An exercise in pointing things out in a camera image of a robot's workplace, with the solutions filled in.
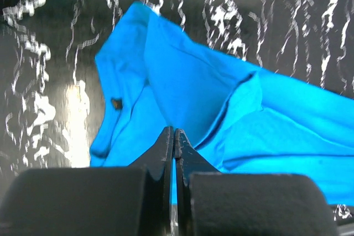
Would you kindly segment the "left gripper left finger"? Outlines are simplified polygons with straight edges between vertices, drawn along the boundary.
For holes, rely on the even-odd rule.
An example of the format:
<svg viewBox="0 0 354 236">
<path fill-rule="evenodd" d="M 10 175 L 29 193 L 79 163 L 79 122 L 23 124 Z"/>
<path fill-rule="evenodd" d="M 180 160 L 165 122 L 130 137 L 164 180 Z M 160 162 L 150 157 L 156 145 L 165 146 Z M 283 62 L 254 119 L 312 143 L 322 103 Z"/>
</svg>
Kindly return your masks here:
<svg viewBox="0 0 354 236">
<path fill-rule="evenodd" d="M 1 203 L 2 235 L 169 235 L 174 131 L 126 167 L 31 169 Z"/>
</svg>

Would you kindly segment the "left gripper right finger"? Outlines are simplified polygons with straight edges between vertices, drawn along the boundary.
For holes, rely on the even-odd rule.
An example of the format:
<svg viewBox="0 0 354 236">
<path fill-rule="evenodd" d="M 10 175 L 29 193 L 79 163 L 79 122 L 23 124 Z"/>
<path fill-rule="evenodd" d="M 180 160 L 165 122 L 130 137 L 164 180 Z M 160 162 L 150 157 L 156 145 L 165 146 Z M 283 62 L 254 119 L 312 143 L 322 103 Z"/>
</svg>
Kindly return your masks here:
<svg viewBox="0 0 354 236">
<path fill-rule="evenodd" d="M 223 174 L 175 132 L 180 235 L 337 235 L 324 195 L 303 175 Z"/>
</svg>

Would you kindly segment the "blue t shirt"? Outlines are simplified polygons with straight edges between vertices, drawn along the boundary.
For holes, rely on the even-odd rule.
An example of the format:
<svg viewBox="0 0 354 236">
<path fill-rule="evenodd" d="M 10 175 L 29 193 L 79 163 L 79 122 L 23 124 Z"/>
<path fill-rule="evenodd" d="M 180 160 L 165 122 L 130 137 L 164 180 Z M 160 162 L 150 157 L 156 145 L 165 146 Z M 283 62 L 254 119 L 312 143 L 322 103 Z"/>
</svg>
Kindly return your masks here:
<svg viewBox="0 0 354 236">
<path fill-rule="evenodd" d="M 163 128 L 219 171 L 301 174 L 353 205 L 353 100 L 193 42 L 133 3 L 95 57 L 105 115 L 90 166 L 126 166 Z"/>
</svg>

